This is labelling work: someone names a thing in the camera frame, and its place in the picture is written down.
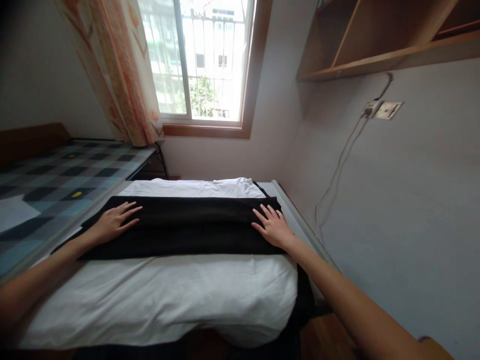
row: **wall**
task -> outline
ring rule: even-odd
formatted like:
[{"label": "wall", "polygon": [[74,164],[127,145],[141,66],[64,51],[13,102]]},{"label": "wall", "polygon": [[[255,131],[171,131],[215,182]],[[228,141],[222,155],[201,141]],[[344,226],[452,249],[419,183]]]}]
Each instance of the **wall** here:
[{"label": "wall", "polygon": [[3,19],[0,130],[61,122],[77,138],[112,138],[53,0],[23,1]]},{"label": "wall", "polygon": [[[0,130],[61,121],[73,137],[111,138],[53,0],[26,3],[1,64]],[[275,178],[301,119],[295,76],[316,3],[273,2],[250,140],[168,137],[162,147],[172,175]]]},{"label": "wall", "polygon": [[[479,359],[480,59],[393,74],[383,99],[405,104],[359,136],[323,243],[415,337],[433,337],[456,359]],[[386,82],[376,74],[316,87],[278,178],[317,234],[315,205],[363,106]],[[325,213],[321,206],[318,218]]]}]

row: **blue checkered bedspread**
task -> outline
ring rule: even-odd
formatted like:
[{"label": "blue checkered bedspread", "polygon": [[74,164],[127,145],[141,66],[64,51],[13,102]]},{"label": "blue checkered bedspread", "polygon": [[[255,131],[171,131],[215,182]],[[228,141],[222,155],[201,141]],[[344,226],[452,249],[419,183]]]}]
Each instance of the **blue checkered bedspread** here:
[{"label": "blue checkered bedspread", "polygon": [[41,213],[0,233],[0,277],[110,187],[128,178],[154,152],[154,146],[75,142],[0,168],[0,199],[23,194],[23,201]]}]

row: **black blanket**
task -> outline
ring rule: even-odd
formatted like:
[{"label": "black blanket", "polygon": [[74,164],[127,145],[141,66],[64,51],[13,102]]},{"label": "black blanket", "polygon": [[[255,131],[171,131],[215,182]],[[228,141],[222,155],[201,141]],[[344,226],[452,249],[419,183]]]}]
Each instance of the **black blanket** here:
[{"label": "black blanket", "polygon": [[143,209],[127,220],[140,222],[118,238],[99,245],[80,260],[115,260],[193,254],[257,254],[285,252],[269,244],[252,227],[263,214],[260,204],[281,210],[276,197],[149,197],[113,196],[102,209],[82,224],[82,229],[59,245],[78,237],[108,209],[136,201]]}]

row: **tree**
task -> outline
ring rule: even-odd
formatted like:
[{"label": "tree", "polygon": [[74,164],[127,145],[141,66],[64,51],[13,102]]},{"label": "tree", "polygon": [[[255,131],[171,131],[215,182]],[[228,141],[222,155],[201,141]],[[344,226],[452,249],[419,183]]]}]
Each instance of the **tree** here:
[{"label": "tree", "polygon": [[219,93],[216,89],[214,89],[212,81],[201,76],[198,78],[198,86],[197,80],[194,78],[189,78],[188,82],[190,84],[190,102],[192,115],[213,118],[214,109],[220,107],[220,102]]}]

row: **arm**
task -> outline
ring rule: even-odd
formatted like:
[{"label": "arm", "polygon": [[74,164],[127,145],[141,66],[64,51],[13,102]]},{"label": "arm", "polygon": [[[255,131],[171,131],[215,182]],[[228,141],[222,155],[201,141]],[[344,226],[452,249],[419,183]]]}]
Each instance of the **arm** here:
[{"label": "arm", "polygon": [[272,245],[284,249],[310,276],[335,314],[369,359],[424,359],[420,344],[398,322],[294,236],[283,214],[261,206],[253,212],[264,227],[252,226]]},{"label": "arm", "polygon": [[0,333],[12,329],[37,300],[45,294],[69,264],[97,245],[115,239],[139,222],[134,219],[122,226],[142,206],[130,209],[135,202],[124,203],[105,211],[100,219],[79,237],[69,241],[53,255],[0,287]]}]

